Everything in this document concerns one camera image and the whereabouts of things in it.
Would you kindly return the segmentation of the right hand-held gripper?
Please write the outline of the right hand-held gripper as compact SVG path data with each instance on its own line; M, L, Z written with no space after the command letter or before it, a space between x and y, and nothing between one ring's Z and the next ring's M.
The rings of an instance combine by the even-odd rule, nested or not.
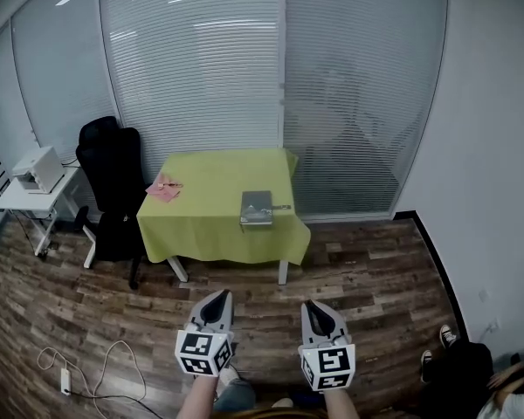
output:
M306 301L301 305L299 347L301 370L316 392L348 388L355 375L355 344L347 334L344 318L332 307ZM315 343L315 335L333 339Z

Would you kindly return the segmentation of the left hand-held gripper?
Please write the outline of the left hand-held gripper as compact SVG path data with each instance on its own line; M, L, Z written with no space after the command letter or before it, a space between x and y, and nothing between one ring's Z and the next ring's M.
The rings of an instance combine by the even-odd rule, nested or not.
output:
M175 357L185 374L218 377L233 355L232 293L213 292L199 301L177 333Z

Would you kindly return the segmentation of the dark grey notebook with strap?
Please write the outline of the dark grey notebook with strap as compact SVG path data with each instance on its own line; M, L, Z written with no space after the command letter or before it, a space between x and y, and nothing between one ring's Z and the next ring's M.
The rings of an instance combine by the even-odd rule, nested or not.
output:
M290 210L291 204L274 205L272 192L244 191L241 199L239 224L241 227L270 226L273 224L275 210Z

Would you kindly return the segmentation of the person's left forearm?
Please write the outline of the person's left forearm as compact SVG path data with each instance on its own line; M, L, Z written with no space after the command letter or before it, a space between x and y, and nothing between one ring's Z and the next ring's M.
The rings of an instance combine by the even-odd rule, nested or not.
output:
M210 419L219 379L199 375L193 382L176 419Z

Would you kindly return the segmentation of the person's right forearm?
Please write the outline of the person's right forearm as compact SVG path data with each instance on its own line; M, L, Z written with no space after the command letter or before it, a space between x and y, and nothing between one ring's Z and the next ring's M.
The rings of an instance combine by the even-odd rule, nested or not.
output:
M328 419L360 419L359 414L345 389L330 389L323 392Z

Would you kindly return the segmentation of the person's blue jeans leg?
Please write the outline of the person's blue jeans leg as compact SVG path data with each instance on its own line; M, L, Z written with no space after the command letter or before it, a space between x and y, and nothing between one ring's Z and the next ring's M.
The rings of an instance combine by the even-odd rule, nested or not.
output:
M243 379L232 380L217 396L213 411L234 413L255 408L256 394L251 384Z

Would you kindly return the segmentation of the yellow-green tablecloth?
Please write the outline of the yellow-green tablecloth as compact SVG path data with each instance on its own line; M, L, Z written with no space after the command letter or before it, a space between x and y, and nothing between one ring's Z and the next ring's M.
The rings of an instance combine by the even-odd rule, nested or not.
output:
M300 264L311 233L294 208L296 164L296 156L284 148L170 155L162 172L181 183L179 195L167 203L148 195L137 213L148 259ZM264 190L276 207L272 224L241 225L243 193Z

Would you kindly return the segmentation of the pink cloth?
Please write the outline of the pink cloth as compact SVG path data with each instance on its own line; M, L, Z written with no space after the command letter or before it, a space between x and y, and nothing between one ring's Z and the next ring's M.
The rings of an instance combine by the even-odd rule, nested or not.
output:
M183 185L169 175L160 172L154 182L146 188L148 195L168 203L180 195Z

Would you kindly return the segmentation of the black skirting board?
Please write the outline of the black skirting board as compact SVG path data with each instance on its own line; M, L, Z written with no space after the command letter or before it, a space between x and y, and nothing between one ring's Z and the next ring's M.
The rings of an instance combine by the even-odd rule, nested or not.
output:
M456 320L456 324L458 327L458 331L460 336L464 339L469 341L469 335L465 326L464 317L462 314L462 311L459 306L459 302L457 299L457 296L455 294L455 291L452 287L451 280L446 272L445 266L441 260L441 257L438 254L438 251L431 239L431 236L429 235L427 229L425 228L419 214L415 210L406 210L406 211L398 211L395 213L393 219L395 221L398 220L411 220L417 227L417 230L421 236L421 238L424 241L424 244L427 248L427 251L431 255L432 261L434 265L436 266L439 276L441 277L442 283L445 287L447 297L450 301L452 311L454 313L454 317Z

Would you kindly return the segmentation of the black office chair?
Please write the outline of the black office chair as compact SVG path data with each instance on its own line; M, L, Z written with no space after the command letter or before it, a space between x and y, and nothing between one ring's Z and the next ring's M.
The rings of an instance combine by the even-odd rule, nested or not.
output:
M89 208L79 208L74 227L95 235L95 257L100 261L129 261L128 285L136 280L145 254L137 212L145 199L146 183L141 168L141 139L132 127L120 127L113 116L84 125L79 132L76 158L88 180L100 220L92 223Z

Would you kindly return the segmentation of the white side desk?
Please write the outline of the white side desk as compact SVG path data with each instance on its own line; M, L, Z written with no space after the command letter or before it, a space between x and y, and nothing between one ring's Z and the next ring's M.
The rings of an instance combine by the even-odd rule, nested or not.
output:
M55 185L49 194L33 194L22 188L21 182L14 178L8 188L0 195L1 211L43 212L50 216L50 223L45 228L41 223L41 218L30 218L34 227L40 235L39 243L34 247L34 255L43 258L45 251L51 242L51 233L54 224L58 220L59 213L56 209L57 202L64 204L71 212L73 219L79 213L79 206L73 194L77 186L72 185L72 181L80 174L80 167L65 167L65 175Z

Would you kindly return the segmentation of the white printer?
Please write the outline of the white printer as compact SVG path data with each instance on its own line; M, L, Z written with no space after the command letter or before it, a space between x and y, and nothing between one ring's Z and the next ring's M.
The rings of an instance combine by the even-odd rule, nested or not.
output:
M12 169L22 188L32 194L50 194L65 175L53 147L33 149Z

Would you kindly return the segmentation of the white window blind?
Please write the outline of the white window blind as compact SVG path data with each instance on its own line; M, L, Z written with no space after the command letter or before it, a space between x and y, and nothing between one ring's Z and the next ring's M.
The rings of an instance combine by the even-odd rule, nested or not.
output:
M28 0L11 22L17 76L35 135L70 163L80 129L118 113L100 0Z
M410 172L447 0L286 0L284 144L305 216L385 214Z
M153 179L172 154L282 143L282 0L100 0L115 100Z

